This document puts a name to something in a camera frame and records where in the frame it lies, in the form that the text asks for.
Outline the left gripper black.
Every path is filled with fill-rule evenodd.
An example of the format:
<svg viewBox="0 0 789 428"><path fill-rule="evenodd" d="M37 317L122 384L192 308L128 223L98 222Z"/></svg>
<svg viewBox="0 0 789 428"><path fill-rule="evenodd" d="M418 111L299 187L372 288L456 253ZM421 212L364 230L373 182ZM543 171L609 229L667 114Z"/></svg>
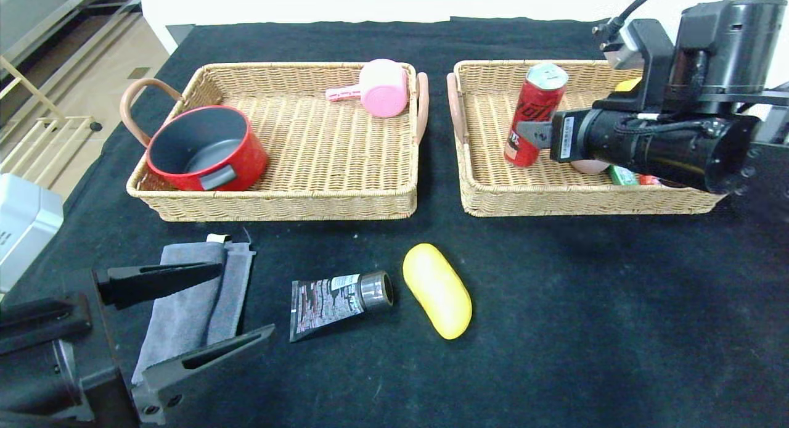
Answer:
<svg viewBox="0 0 789 428"><path fill-rule="evenodd" d="M2 302L2 426L165 426L219 400L262 356L276 325L145 369L131 390L138 418L105 305L127 309L223 271L224 264L206 262L124 266L81 269L43 286L17 284Z"/></svg>

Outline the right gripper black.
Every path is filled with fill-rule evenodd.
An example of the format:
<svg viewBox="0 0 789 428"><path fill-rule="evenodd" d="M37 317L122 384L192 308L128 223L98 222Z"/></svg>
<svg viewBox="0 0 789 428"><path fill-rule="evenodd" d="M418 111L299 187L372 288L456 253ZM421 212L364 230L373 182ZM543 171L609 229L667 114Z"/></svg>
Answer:
<svg viewBox="0 0 789 428"><path fill-rule="evenodd" d="M552 121L519 121L516 133L535 148L550 148L550 158L558 163L595 160L646 175L649 167L639 152L649 136L616 129L634 118L636 113L622 110L566 110Z"/></svg>

